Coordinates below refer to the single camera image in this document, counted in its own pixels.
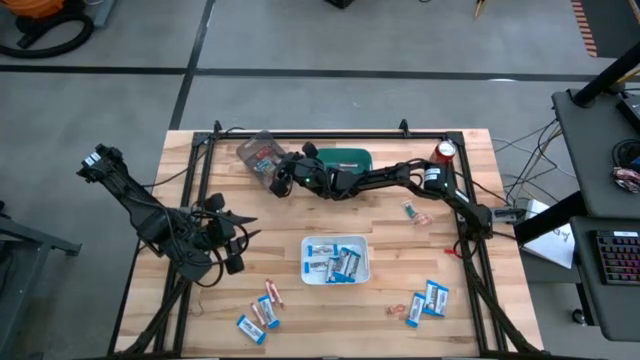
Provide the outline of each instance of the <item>white paper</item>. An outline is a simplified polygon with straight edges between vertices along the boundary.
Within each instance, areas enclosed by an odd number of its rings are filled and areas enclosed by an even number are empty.
[[[526,218],[530,219],[548,209],[549,206],[537,201],[529,201]],[[571,226],[565,224],[553,231],[550,231],[535,240],[524,245],[524,249],[543,259],[549,260],[567,269],[571,269],[573,264],[573,249],[575,239],[571,232]]]

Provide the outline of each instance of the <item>table leg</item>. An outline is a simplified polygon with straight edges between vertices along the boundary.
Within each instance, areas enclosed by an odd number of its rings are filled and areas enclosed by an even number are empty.
[[[568,223],[573,216],[586,215],[587,208],[584,205],[582,193],[576,191],[533,218],[514,226],[513,230],[518,239],[518,245],[522,246]]]
[[[20,240],[42,243],[51,248],[60,249],[70,256],[78,255],[82,247],[82,245],[45,234],[2,217],[0,217],[0,234],[7,234]]]

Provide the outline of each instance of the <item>gray floor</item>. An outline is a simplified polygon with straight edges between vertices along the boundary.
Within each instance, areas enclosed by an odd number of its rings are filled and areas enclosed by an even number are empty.
[[[0,64],[186,67],[205,0],[121,0],[109,27],[59,58]],[[356,0],[339,11],[320,0],[217,0],[201,68],[393,70],[595,74],[610,59],[586,54],[569,0]],[[57,29],[51,44],[73,32]],[[0,40],[15,42],[0,11]],[[18,221],[83,243],[77,258],[51,257],[19,341],[46,359],[104,354],[135,247],[127,214],[98,185],[75,175],[97,143],[121,148],[133,175],[150,181],[182,76],[0,72],[0,199]],[[553,119],[550,96],[582,83],[196,76],[181,129],[489,128],[515,139]],[[520,145],[535,146],[535,138]],[[562,141],[549,156],[572,171]],[[498,153],[517,175],[529,154]],[[542,164],[540,169],[548,167]],[[554,171],[535,180],[554,197],[577,189]],[[531,190],[539,199],[548,196]],[[560,355],[637,358],[638,344],[606,341],[570,322],[569,285],[532,284],[547,350]]]

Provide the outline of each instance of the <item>butcher block table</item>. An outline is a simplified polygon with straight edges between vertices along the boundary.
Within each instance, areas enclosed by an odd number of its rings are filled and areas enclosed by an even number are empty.
[[[473,179],[502,194],[502,183],[489,131],[463,131]],[[187,165],[192,131],[170,131],[165,140],[157,181]],[[236,156],[244,140],[220,140],[214,148],[209,195],[221,192],[225,210],[257,217],[248,231],[261,229],[243,254],[245,270],[225,273],[213,288],[193,286],[184,337],[183,356],[189,357],[439,357],[478,355],[467,283],[462,262],[446,254],[458,239],[454,214],[443,201],[414,196],[390,187],[361,193],[354,199],[331,201],[294,186],[279,199],[262,188]],[[285,151],[301,151],[304,140],[277,140]],[[364,148],[374,168],[416,157],[429,158],[437,140],[336,139],[315,140],[318,148]],[[200,164],[196,167],[191,201],[197,197]],[[180,203],[184,176],[158,186],[153,194],[168,207]],[[489,207],[504,204],[476,187],[478,202]],[[409,223],[401,203],[412,200],[434,223]],[[511,227],[496,225],[511,233]],[[367,238],[371,278],[365,284],[310,286],[300,278],[300,243],[307,236],[357,234]],[[518,246],[495,236],[487,241],[498,301],[524,336],[538,348],[542,340],[527,287]],[[116,351],[128,347],[159,308],[169,260],[149,249],[140,251],[118,331]],[[217,267],[205,276],[210,283]],[[275,282],[286,307],[276,307],[280,327],[267,331],[259,346],[241,332],[242,314],[258,324],[249,304],[266,294],[265,279]],[[449,288],[444,318],[422,315],[418,329],[407,326],[406,314],[392,316],[388,306],[410,305],[414,292],[425,291],[427,280]],[[481,301],[489,348],[495,349],[490,313]],[[167,344],[171,344],[177,306],[170,317]]]

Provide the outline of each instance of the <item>black floor stripe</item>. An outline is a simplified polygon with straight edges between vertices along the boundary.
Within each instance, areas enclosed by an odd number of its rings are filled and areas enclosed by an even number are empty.
[[[540,82],[589,82],[596,75],[585,74],[516,74],[461,73],[424,71],[367,71],[367,70],[278,70],[278,69],[196,69],[197,76],[228,77],[293,77],[293,78],[362,78],[416,80],[513,80]]]
[[[198,27],[196,40],[193,44],[193,49],[191,50],[191,56],[189,57],[187,73],[182,79],[182,85],[180,86],[176,106],[173,108],[173,114],[171,115],[169,130],[178,130],[180,128],[182,115],[184,114],[184,108],[187,105],[187,98],[189,97],[189,91],[191,90],[191,84],[193,83],[193,76],[195,74],[196,67],[198,66],[198,60],[200,60],[200,53],[202,53],[202,46],[204,45],[204,39],[207,36],[209,20],[211,19],[213,5],[215,2],[216,0],[207,0],[206,5],[204,6],[204,12],[202,13],[202,19],[200,19],[200,26]]]
[[[0,65],[0,72],[61,73],[61,74],[126,74],[126,75],[182,75],[186,68],[112,67],[112,66],[48,66]]]

